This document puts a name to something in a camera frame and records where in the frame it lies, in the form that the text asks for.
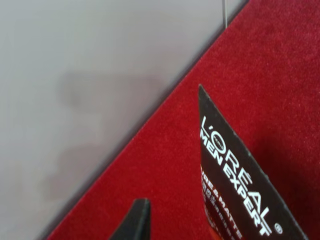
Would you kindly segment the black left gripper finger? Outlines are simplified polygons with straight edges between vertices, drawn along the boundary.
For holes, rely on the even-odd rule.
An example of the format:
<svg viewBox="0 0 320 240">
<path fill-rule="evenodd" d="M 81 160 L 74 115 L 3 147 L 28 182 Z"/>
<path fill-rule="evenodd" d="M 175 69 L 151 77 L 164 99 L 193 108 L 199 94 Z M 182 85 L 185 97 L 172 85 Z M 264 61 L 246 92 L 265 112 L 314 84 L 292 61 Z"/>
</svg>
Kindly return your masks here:
<svg viewBox="0 0 320 240">
<path fill-rule="evenodd" d="M 151 202 L 148 198 L 133 201 L 123 221 L 109 238 L 110 240 L 150 240 Z"/>
</svg>

